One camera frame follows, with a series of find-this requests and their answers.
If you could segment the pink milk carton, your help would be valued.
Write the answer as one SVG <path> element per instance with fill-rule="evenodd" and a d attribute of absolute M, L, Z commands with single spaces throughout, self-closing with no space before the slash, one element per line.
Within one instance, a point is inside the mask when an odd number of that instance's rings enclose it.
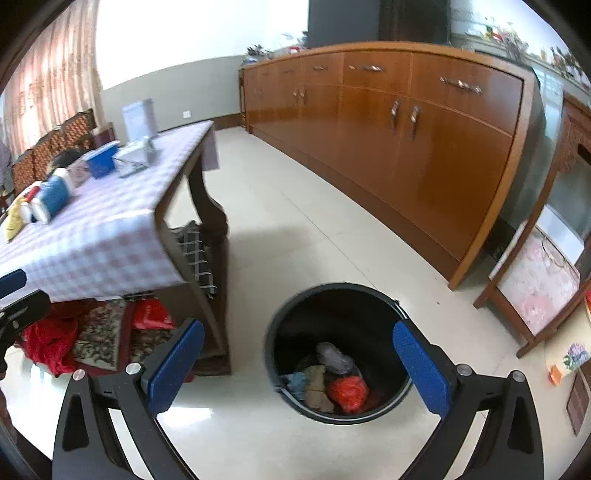
<path fill-rule="evenodd" d="M 82 157 L 68 165 L 66 170 L 75 188 L 79 188 L 92 177 L 87 162 Z"/>

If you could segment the black flat television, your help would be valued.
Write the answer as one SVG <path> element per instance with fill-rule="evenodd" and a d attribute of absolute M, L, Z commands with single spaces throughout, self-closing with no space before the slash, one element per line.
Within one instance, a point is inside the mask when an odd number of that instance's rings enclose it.
<path fill-rule="evenodd" d="M 404 41 L 451 43 L 451 3 L 441 0 L 315 0 L 308 3 L 308 47 Z"/>

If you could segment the pink patterned curtain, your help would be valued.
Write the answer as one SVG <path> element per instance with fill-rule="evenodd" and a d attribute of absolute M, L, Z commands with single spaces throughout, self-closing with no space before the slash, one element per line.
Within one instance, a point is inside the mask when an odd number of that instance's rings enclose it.
<path fill-rule="evenodd" d="M 17 157 L 75 114 L 105 124 L 96 63 L 99 3 L 75 1 L 35 40 L 2 96 L 6 144 Z"/>

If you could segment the red white paper cup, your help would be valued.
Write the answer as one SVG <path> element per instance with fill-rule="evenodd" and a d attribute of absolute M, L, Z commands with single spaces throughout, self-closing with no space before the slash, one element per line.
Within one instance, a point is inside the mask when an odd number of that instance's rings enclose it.
<path fill-rule="evenodd" d="M 33 216 L 31 202 L 41 190 L 41 186 L 41 181 L 35 181 L 19 194 L 19 198 L 22 200 L 22 202 L 19 204 L 19 210 L 22 218 L 26 222 L 31 222 L 31 218 Z"/>

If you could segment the black trash bucket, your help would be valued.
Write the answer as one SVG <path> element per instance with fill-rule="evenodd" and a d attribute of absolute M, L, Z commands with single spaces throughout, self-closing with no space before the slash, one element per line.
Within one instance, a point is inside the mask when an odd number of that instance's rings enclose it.
<path fill-rule="evenodd" d="M 304 417 L 356 425 L 384 416 L 411 390 L 393 334 L 407 314 L 367 286 L 329 283 L 280 307 L 263 358 L 274 392 Z"/>

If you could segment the pink floral framed panel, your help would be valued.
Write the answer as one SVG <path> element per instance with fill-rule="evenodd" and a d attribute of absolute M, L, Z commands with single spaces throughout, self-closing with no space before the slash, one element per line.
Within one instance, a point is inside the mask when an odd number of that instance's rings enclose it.
<path fill-rule="evenodd" d="M 561 225 L 550 232 L 534 227 L 498 289 L 533 335 L 541 333 L 580 287 L 575 264 L 582 240 Z"/>

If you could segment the wooden bench sofa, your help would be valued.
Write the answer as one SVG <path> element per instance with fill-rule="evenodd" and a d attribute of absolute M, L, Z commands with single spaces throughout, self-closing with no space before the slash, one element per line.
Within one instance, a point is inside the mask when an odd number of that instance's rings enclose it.
<path fill-rule="evenodd" d="M 99 127 L 92 109 L 76 113 L 17 158 L 11 167 L 13 192 L 20 194 L 34 181 L 44 180 L 55 158 L 63 152 L 78 150 L 84 153 L 114 139 L 112 122 Z"/>

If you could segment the patterned red rug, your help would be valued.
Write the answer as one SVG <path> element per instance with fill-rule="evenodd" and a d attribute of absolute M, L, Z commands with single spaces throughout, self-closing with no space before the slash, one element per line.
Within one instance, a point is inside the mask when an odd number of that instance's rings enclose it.
<path fill-rule="evenodd" d="M 55 303 L 17 337 L 26 357 L 55 377 L 78 368 L 96 374 L 121 371 L 143 361 L 176 330 L 155 297 Z"/>

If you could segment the light blue cloth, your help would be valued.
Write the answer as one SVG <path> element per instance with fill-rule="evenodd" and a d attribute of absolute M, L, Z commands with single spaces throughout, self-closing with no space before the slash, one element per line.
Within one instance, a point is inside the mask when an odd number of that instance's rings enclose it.
<path fill-rule="evenodd" d="M 308 385 L 308 377 L 304 372 L 294 372 L 280 376 L 280 380 L 287 386 L 287 390 L 300 402 L 304 402 L 305 390 Z"/>

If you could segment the blue white paper cup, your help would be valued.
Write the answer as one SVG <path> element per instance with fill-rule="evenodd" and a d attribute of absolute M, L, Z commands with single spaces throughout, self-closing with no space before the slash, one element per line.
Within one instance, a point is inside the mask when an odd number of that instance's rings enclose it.
<path fill-rule="evenodd" d="M 65 168 L 57 168 L 31 201 L 31 210 L 37 221 L 49 224 L 76 192 L 75 185 Z"/>

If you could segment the yellow cloth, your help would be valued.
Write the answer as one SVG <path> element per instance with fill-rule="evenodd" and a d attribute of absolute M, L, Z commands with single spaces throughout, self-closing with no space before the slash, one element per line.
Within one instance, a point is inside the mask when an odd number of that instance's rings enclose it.
<path fill-rule="evenodd" d="M 23 219 L 21 217 L 21 205 L 23 202 L 24 198 L 19 197 L 8 209 L 5 220 L 5 236 L 7 242 L 11 242 L 23 229 Z"/>

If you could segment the green white carton box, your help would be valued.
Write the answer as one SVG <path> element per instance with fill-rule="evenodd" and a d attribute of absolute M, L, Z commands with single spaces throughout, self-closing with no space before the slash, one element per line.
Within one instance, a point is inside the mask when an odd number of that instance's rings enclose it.
<path fill-rule="evenodd" d="M 118 176 L 126 178 L 149 168 L 155 161 L 156 153 L 152 139 L 147 136 L 119 148 L 113 155 Z"/>

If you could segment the checkered tablecloth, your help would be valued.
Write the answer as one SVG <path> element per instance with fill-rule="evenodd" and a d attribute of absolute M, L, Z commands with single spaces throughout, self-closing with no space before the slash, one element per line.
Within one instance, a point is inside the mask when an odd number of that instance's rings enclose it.
<path fill-rule="evenodd" d="M 3 298 L 7 306 L 40 289 L 52 302 L 113 298 L 181 283 L 156 226 L 156 208 L 192 153 L 217 160 L 214 128 L 203 121 L 154 140 L 156 159 L 121 178 L 89 179 L 49 223 L 26 225 L 1 244 L 1 272 L 22 269 L 26 285 Z"/>

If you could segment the beige cloth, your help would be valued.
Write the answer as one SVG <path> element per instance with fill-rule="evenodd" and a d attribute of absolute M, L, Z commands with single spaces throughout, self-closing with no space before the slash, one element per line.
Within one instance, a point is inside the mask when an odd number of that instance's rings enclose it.
<path fill-rule="evenodd" d="M 304 387 L 304 405 L 322 413 L 332 413 L 334 404 L 325 393 L 325 366 L 315 365 L 304 370 L 307 385 Z"/>

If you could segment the blue plastic bowl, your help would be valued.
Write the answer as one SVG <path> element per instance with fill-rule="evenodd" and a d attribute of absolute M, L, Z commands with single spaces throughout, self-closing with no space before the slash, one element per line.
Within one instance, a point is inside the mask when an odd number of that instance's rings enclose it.
<path fill-rule="evenodd" d="M 94 179 L 101 179 L 115 170 L 114 155 L 119 149 L 118 140 L 106 143 L 82 156 L 88 171 Z"/>

